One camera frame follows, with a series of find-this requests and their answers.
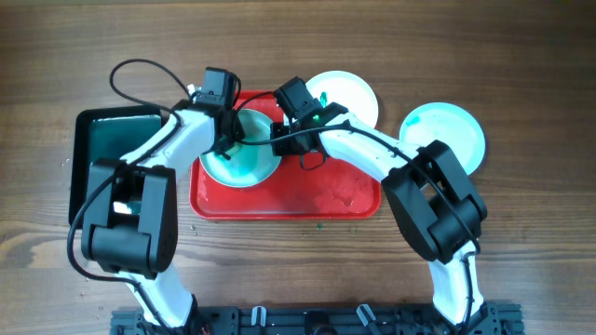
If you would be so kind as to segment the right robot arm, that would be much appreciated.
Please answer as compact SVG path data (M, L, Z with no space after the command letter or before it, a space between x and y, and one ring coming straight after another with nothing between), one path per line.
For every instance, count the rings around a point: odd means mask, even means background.
M336 102L322 105L294 77L273 93L290 123L271 138L276 151L317 151L379 181L400 233L428 261L433 305L464 329L482 304L475 258L487 207L452 149L411 145L368 127Z

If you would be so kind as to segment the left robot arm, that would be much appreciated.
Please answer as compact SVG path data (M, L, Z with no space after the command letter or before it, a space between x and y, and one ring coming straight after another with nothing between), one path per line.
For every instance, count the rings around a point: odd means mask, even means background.
M172 263L178 241L177 173L202 154L227 156L243 138L236 120L241 82L206 69L201 88L170 108L169 121L146 143L88 171L86 200L67 239L67 256L84 277L124 283L142 306L135 325L155 334L200 334L195 296Z

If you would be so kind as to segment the white plate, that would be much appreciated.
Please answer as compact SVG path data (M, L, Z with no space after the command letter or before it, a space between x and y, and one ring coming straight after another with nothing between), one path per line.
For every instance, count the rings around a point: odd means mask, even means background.
M328 71L305 82L323 108L335 102L346 107L363 125L376 128L379 103L373 89L359 76L346 71Z
M273 121L258 111L242 109L239 121L245 132L244 141L266 141ZM273 155L270 145L245 145L235 143L227 152L230 159L216 153L203 154L200 164L206 173L218 183L232 188L252 187L270 177L281 157Z
M485 135L477 119L447 102L431 102L411 111L401 124L400 140L420 146L444 142L468 175L479 168L486 153Z

